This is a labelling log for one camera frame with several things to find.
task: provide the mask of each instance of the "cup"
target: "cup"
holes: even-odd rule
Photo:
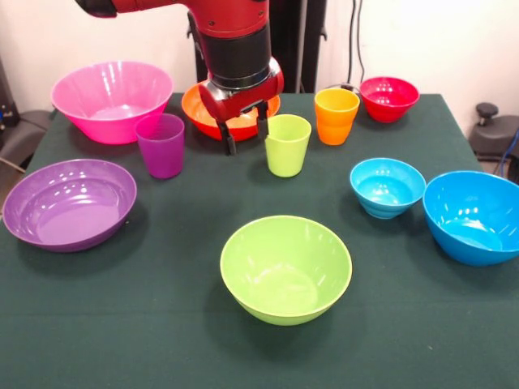
[[[315,95],[317,134],[322,143],[343,144],[357,116],[360,99],[346,89],[323,89]]]
[[[182,171],[184,122],[181,118],[168,113],[149,115],[137,123],[135,132],[150,175],[167,179]]]
[[[268,119],[265,139],[268,169],[278,177],[293,177],[302,170],[310,139],[311,124],[296,115]]]

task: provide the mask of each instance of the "lime green bowl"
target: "lime green bowl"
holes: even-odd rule
[[[350,284],[348,249],[330,229],[297,216],[245,224],[226,242],[220,270],[227,289],[250,314],[294,326],[328,310]]]

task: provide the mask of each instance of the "light blue bowl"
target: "light blue bowl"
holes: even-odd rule
[[[423,207],[432,236],[453,259],[488,266],[519,256],[519,186],[488,173],[434,178]]]
[[[391,158],[363,160],[354,166],[350,183],[362,207],[378,219],[392,219],[422,198],[426,187],[413,166]]]

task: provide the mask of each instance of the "blue cable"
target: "blue cable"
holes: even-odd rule
[[[510,142],[510,146],[508,146],[506,152],[504,152],[503,156],[501,157],[500,164],[499,164],[501,177],[504,177],[504,162],[506,161],[506,159],[508,158],[510,153],[513,151],[513,149],[516,147],[518,140],[519,140],[519,128],[517,129],[516,134],[513,136],[512,142]]]

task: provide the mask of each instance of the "dark green table cover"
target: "dark green table cover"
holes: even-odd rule
[[[168,112],[180,112],[180,98]],[[519,387],[519,260],[455,263],[421,203],[376,220],[350,189],[350,169],[373,156],[405,160],[427,180],[480,169],[442,97],[422,96],[389,126],[361,107],[340,147],[318,141],[313,95],[282,96],[281,112],[314,126],[297,177],[274,177],[257,140],[228,157],[188,126],[185,169],[165,182],[149,177],[136,144],[94,143],[59,114],[31,171],[112,160],[135,177],[138,200],[115,236],[77,254],[39,250],[0,227],[0,387]],[[220,277],[230,234],[275,214],[327,225],[354,263],[342,299],[299,327],[251,317]]]

